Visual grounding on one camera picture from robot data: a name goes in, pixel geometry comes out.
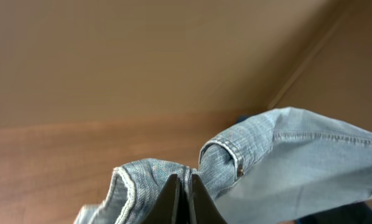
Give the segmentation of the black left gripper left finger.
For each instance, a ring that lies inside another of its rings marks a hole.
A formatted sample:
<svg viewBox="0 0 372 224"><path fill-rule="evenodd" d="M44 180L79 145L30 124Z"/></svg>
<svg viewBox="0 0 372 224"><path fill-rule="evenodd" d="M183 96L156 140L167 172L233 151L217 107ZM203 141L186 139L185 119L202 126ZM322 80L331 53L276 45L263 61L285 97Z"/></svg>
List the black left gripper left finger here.
<svg viewBox="0 0 372 224"><path fill-rule="evenodd" d="M141 224L178 224L180 193L180 179L177 174L172 174Z"/></svg>

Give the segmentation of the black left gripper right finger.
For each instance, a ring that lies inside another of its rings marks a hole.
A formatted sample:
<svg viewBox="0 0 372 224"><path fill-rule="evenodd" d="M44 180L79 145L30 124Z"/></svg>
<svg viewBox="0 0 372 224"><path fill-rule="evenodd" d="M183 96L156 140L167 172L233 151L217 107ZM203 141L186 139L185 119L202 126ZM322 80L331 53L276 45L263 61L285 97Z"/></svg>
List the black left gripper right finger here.
<svg viewBox="0 0 372 224"><path fill-rule="evenodd" d="M197 174L188 187L188 206L191 224L227 224Z"/></svg>

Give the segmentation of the light blue denim shorts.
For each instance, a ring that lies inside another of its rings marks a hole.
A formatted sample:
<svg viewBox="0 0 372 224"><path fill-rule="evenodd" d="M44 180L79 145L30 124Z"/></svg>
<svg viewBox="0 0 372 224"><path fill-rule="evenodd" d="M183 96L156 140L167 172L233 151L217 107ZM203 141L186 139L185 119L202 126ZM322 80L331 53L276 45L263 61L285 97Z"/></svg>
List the light blue denim shorts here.
<svg viewBox="0 0 372 224"><path fill-rule="evenodd" d="M77 223L138 223L166 180L187 189L200 176L229 223L277 223L372 199L372 133L288 107L252 116L217 134L199 166L143 159L113 171L108 194Z"/></svg>

